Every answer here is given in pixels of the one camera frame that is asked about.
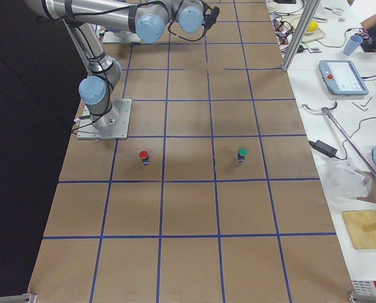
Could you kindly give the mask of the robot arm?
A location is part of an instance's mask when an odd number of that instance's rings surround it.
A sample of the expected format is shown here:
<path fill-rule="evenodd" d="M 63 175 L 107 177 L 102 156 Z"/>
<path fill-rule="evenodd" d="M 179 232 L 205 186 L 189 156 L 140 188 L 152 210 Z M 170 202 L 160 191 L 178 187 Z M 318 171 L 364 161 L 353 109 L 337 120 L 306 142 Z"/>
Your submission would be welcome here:
<path fill-rule="evenodd" d="M 178 36 L 171 30 L 177 23 L 185 33 L 195 33 L 201 27 L 201 36 L 195 39 L 183 38 L 196 42 L 203 38 L 217 22 L 220 9 L 211 7 L 204 1 L 146 1 L 126 8 L 126 24 L 114 28 L 104 27 L 125 42 L 156 43 L 165 31 Z"/>
<path fill-rule="evenodd" d="M 154 43 L 173 20 L 171 1 L 129 4 L 122 1 L 26 1 L 26 5 L 47 21 L 63 21 L 87 70 L 78 87 L 88 109 L 88 123 L 73 129 L 111 134 L 121 115 L 111 93 L 121 77 L 120 63 L 108 56 L 93 29 L 100 25 L 135 33 Z"/>

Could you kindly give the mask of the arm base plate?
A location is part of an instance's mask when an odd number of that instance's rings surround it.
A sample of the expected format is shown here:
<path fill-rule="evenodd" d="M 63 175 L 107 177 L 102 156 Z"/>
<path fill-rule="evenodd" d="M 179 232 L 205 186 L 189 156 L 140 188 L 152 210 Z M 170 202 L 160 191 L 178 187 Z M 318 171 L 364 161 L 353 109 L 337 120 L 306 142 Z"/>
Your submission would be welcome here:
<path fill-rule="evenodd" d="M 80 121 L 76 137 L 79 140 L 126 140 L 130 125 L 132 99 L 112 100 L 112 109 L 92 124 L 87 106 L 83 114 L 86 119 Z"/>
<path fill-rule="evenodd" d="M 107 30 L 103 38 L 104 44 L 138 44 L 140 42 L 137 34 L 128 31 L 111 32 Z"/>

